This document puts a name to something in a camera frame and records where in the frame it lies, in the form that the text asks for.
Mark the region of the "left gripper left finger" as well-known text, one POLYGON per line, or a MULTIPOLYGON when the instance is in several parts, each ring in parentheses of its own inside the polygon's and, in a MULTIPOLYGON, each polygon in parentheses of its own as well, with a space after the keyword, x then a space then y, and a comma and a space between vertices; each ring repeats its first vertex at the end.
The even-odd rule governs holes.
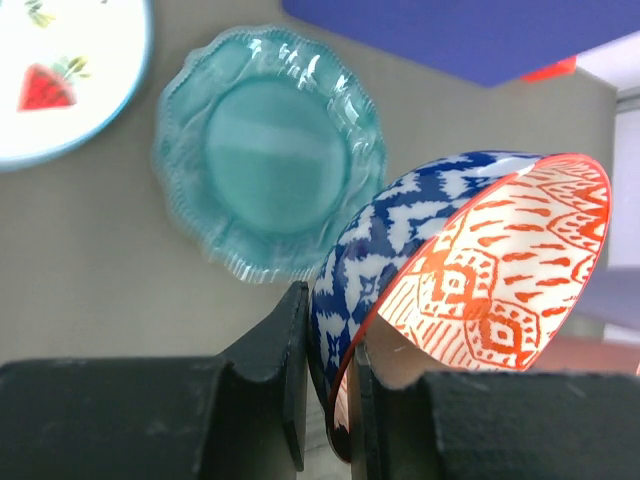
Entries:
POLYGON ((309 288, 214 356, 1 368, 5 479, 293 479, 304 468, 309 288))

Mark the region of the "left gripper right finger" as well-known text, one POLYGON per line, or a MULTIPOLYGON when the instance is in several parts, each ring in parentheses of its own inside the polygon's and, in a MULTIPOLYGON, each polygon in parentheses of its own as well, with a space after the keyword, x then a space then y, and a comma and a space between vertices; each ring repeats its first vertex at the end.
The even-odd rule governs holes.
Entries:
POLYGON ((350 382, 356 479, 639 475, 639 375, 457 372, 378 319, 350 382))

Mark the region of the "blue zigzag patterned bowl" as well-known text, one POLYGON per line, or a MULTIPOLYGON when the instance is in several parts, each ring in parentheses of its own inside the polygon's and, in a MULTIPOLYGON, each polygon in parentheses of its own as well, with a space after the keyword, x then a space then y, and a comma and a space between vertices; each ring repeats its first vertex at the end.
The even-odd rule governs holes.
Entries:
POLYGON ((348 368, 376 318, 456 370, 529 369, 602 251, 611 184, 580 153, 473 151, 404 174, 351 220, 316 277, 310 369, 351 458, 348 368))

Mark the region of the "teal plate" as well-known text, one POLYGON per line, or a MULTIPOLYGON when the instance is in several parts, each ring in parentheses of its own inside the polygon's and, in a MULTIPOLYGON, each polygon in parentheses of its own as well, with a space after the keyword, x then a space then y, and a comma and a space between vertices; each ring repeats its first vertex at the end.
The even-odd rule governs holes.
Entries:
POLYGON ((385 182, 376 107, 326 44, 239 26, 159 96, 152 162, 174 224, 253 284, 312 278, 385 182))

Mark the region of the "watermelon pattern plate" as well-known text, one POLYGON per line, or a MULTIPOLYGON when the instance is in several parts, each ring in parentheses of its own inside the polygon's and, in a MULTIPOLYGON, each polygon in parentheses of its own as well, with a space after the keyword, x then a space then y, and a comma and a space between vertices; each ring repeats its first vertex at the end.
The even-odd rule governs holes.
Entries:
POLYGON ((1 169, 90 140, 130 103, 154 42, 150 1, 1 4, 1 169))

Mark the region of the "pink plastic cup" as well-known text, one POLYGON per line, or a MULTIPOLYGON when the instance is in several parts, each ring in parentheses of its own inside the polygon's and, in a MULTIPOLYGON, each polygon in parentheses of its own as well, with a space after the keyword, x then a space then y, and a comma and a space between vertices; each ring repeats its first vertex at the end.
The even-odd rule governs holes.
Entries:
POLYGON ((534 361, 531 371, 579 371, 639 375, 639 346, 556 336, 534 361))

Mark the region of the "lavender plastic cup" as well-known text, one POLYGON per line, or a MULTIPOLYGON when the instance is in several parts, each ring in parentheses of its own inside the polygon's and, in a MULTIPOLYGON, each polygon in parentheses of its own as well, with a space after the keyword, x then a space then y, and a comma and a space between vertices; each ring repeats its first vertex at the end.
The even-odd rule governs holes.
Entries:
POLYGON ((639 270, 598 269, 576 304, 576 310, 605 323, 639 327, 639 270))

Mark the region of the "purple-blue binder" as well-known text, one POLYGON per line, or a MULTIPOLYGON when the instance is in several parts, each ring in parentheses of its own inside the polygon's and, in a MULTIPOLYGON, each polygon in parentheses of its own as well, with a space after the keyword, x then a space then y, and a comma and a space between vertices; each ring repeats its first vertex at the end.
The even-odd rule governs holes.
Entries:
POLYGON ((639 29, 615 1, 285 1, 306 23, 484 87, 530 74, 639 29))

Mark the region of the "small red box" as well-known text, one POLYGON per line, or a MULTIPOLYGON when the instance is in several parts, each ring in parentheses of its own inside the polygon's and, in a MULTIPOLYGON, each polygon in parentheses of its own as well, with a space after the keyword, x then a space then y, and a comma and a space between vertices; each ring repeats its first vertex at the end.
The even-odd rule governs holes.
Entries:
POLYGON ((577 57, 572 56, 556 62, 539 70, 521 76, 521 80, 527 83, 536 83, 561 76, 572 75, 576 70, 577 57))

